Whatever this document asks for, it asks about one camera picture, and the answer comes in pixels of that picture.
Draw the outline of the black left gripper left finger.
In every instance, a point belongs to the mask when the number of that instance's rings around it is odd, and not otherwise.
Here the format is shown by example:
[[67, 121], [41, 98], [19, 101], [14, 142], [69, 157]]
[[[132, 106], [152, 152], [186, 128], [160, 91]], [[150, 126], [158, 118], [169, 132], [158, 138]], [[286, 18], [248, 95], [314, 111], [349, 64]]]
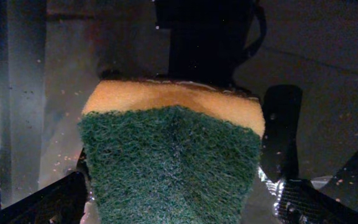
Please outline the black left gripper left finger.
[[0, 210], [0, 224], [80, 223], [88, 199], [81, 172], [68, 176]]

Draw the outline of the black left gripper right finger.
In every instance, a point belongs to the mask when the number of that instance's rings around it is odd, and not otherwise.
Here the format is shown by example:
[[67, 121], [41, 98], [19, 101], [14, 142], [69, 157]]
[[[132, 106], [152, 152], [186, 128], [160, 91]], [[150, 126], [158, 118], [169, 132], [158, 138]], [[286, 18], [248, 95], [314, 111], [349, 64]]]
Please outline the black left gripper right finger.
[[358, 224], [358, 212], [314, 189], [308, 180], [280, 180], [273, 215], [289, 224]]

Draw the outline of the green yellow sponge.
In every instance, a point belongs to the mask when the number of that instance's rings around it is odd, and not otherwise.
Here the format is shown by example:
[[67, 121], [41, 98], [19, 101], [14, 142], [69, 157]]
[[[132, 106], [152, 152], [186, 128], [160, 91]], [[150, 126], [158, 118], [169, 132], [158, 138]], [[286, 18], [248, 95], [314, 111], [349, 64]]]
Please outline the green yellow sponge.
[[265, 121], [233, 91], [103, 80], [79, 131], [101, 223], [239, 223]]

